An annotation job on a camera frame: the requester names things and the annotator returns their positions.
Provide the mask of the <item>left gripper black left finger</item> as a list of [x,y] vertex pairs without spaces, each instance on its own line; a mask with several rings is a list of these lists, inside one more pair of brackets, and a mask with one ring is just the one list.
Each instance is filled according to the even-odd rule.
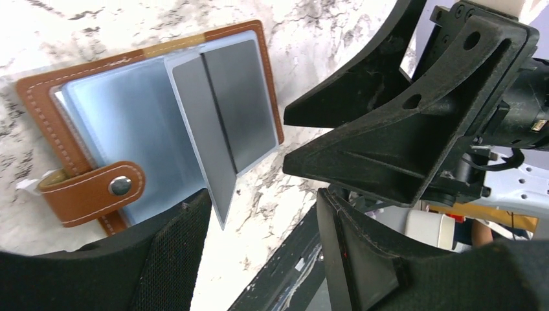
[[76,251],[1,254],[2,310],[189,310],[212,202],[201,189]]

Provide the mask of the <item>brown leather card holder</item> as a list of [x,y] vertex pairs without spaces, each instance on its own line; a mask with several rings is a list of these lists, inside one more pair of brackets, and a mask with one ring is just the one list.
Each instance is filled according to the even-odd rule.
[[[199,54],[205,63],[202,50],[210,42],[244,40],[257,44],[271,101],[278,145],[267,157],[284,133],[257,19],[16,82],[17,94],[62,164],[38,190],[63,226],[98,221],[114,235],[208,191],[166,62]],[[244,174],[236,173],[236,181]]]

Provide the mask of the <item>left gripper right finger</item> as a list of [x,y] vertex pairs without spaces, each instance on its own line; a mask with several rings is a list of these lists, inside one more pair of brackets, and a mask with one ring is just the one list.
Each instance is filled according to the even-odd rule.
[[454,253],[409,238],[328,189],[317,220],[333,310],[547,310],[548,242]]

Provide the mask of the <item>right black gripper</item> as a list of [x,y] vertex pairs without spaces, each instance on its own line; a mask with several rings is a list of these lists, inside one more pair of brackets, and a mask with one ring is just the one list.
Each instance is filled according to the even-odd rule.
[[548,62],[539,33],[472,1],[436,6],[414,83],[284,157],[292,176],[400,207],[494,194],[524,150],[548,149]]

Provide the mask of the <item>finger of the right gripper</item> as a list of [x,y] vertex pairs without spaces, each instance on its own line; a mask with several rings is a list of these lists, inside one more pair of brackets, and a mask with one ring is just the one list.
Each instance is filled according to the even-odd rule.
[[350,61],[284,111],[284,124],[337,128],[410,86],[400,65],[423,12],[422,0],[397,1],[374,37]]

